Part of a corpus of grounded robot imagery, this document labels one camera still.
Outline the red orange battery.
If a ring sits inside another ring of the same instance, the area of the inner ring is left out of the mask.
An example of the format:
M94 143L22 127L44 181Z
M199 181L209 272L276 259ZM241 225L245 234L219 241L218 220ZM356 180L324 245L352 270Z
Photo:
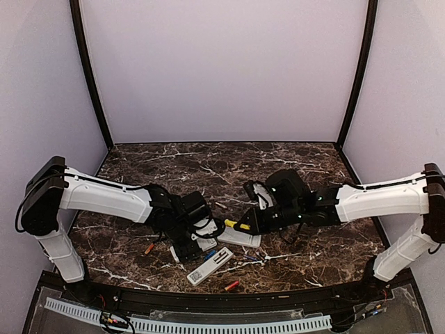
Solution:
M238 287L238 286L239 286L239 281L236 280L236 281L230 283L229 285L227 285L227 286L225 287L225 291L231 291L231 290L233 290L234 288L236 288L236 287Z

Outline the white remote with buttons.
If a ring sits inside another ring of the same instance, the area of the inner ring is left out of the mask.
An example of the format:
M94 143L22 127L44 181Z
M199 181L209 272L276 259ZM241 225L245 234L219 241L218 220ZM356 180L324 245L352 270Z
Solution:
M215 239L197 239L195 241L198 243L198 245L202 249L202 253L217 246L217 242ZM176 258L174 251L173 251L173 246L170 247L170 252L171 252L175 262L186 262L186 261L179 261Z

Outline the white remote with label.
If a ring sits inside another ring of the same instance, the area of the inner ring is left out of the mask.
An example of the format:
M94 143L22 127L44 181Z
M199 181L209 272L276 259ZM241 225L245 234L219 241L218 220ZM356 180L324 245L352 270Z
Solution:
M217 253L187 275L188 281L197 286L206 280L211 274L219 270L224 264L233 258L234 254L227 247L221 248Z

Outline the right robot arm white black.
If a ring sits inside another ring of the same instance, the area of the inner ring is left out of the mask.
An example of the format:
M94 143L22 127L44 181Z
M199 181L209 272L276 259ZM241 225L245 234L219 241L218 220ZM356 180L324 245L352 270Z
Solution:
M371 260L371 275L358 282L355 296L369 302L405 267L433 246L444 243L444 174L434 164L397 180L341 184L311 190L293 170L279 170L265 182L243 185L258 203L233 228L252 236L279 232L290 225L325 227L361 218L416 214L411 228Z

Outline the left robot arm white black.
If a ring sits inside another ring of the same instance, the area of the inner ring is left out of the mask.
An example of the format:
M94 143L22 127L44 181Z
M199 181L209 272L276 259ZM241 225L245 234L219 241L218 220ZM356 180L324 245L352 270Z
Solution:
M52 157L26 185L15 229L34 236L47 252L70 290L83 303L93 303L98 289L86 278L87 269L58 220L62 209L95 212L152 226L167 236L179 259L199 252L191 235L197 223L209 218L201 193L171 194L158 184L129 186L99 179L66 166Z

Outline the yellow handled screwdriver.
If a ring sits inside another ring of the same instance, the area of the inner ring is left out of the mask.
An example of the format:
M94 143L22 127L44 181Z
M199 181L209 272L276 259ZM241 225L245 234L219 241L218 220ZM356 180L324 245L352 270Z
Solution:
M239 223L237 221L232 221L232 220L229 220L229 219L225 219L224 223L225 223L225 225L227 227L230 227L230 228L233 228L233 229L238 228L238 229L241 229L241 230L250 230L250 226L249 225L244 224L244 223Z

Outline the blue battery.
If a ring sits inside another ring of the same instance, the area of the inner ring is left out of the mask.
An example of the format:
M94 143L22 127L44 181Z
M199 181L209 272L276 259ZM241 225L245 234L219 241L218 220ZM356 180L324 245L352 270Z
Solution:
M216 254L215 250L212 250L208 254L205 255L204 260L207 261L208 259L212 258Z

